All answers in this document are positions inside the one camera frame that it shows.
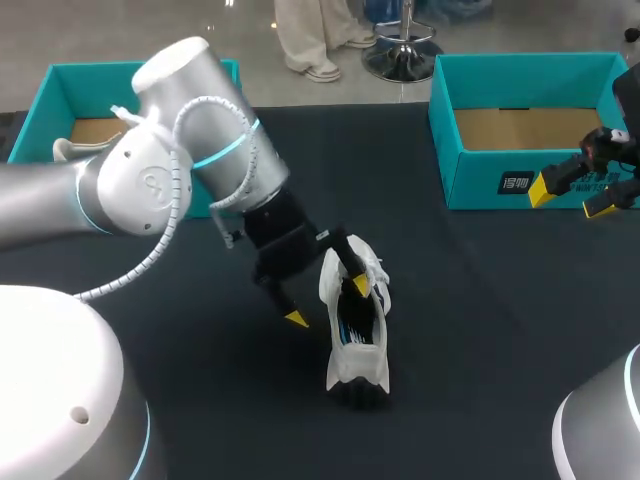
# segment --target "grey floor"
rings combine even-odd
[[[50,63],[145,59],[191,35],[207,38],[220,56],[239,60],[245,93],[255,106],[412,102],[430,95],[429,82],[403,87],[372,77],[354,50],[332,53],[343,71],[335,84],[314,84],[288,71],[271,28],[271,0],[235,0],[233,7],[225,0],[0,3],[0,111],[28,108]],[[437,26],[437,43],[448,53],[619,50],[624,29],[640,21],[640,4],[494,0],[492,12],[481,18],[423,19]],[[632,60],[637,56],[633,52]]]

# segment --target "sneaker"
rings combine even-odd
[[[330,60],[320,67],[309,67],[302,74],[316,83],[335,82],[341,76],[340,69]]]
[[[376,44],[376,36],[371,30],[365,30],[360,28],[359,31],[354,35],[354,37],[345,43],[346,47],[351,48],[369,48],[373,47]]]
[[[357,407],[377,404],[389,394],[387,323],[391,308],[389,276],[371,247],[355,235],[348,238],[366,268],[371,294],[362,298],[333,249],[320,273],[320,299],[327,305],[333,349],[327,367],[327,391],[336,391]]]

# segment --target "person's leg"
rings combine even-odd
[[[327,59],[320,0],[275,0],[275,7],[287,66],[300,73],[313,69],[321,76],[337,72]]]
[[[366,48],[375,44],[373,32],[358,23],[349,10],[347,0],[320,0],[320,7],[329,50],[341,45]]]

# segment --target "bar stool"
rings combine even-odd
[[[431,41],[436,29],[413,19],[415,0],[404,0],[402,18],[378,23],[378,40],[362,53],[362,63],[372,74],[396,83],[416,83],[433,76],[440,47]]]

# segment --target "shoe upper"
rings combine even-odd
[[[334,250],[328,250],[320,275],[320,299],[327,305],[333,350],[327,370],[327,389],[338,381],[357,377],[389,392],[387,327],[385,314],[391,308],[389,276],[369,245],[352,235],[353,251],[362,260],[369,280],[369,296],[363,299],[345,289],[346,271]]]

